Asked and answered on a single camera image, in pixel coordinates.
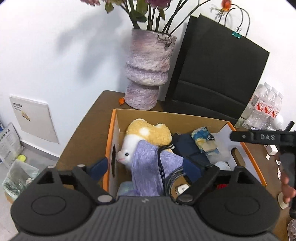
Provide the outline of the person right hand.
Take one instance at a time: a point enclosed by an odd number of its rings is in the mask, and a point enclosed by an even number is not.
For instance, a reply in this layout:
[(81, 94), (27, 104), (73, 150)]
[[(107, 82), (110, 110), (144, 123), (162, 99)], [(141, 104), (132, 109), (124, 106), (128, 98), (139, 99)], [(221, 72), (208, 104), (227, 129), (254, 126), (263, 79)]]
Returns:
[(295, 198), (295, 156), (292, 153), (278, 152), (275, 159), (280, 163), (278, 174), (281, 181), (281, 195), (278, 202), (280, 205), (288, 206)]

